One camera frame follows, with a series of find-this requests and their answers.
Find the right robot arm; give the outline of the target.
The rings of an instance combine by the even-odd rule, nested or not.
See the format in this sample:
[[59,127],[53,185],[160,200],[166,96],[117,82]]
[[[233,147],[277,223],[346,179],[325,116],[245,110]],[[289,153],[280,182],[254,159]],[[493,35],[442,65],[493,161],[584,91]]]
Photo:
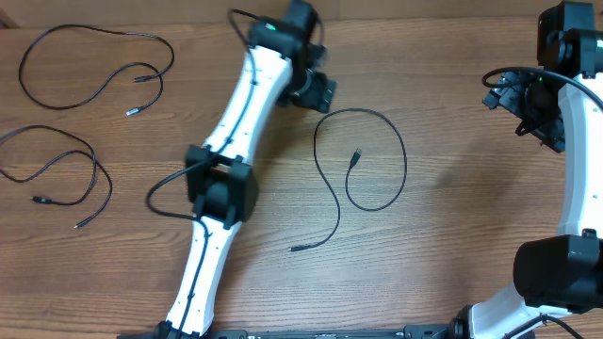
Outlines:
[[407,326],[406,337],[532,338],[535,329],[602,306],[602,33],[591,3],[562,1],[538,18],[535,68],[504,67],[481,80],[484,104],[519,118],[565,156],[562,214],[554,236],[524,243],[513,281],[443,326]]

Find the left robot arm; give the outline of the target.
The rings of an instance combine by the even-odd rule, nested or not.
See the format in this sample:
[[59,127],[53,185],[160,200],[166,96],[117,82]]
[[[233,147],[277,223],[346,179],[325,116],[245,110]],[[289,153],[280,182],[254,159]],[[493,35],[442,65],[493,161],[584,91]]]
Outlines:
[[235,91],[218,126],[201,146],[190,146],[185,166],[161,180],[187,180],[192,240],[177,297],[152,338],[204,338],[214,320],[215,299],[228,251],[255,207],[259,187],[253,160],[272,109],[294,105],[326,113],[336,83],[317,72],[325,54],[311,41],[322,26],[305,1],[285,16],[257,16],[242,37],[246,53]]

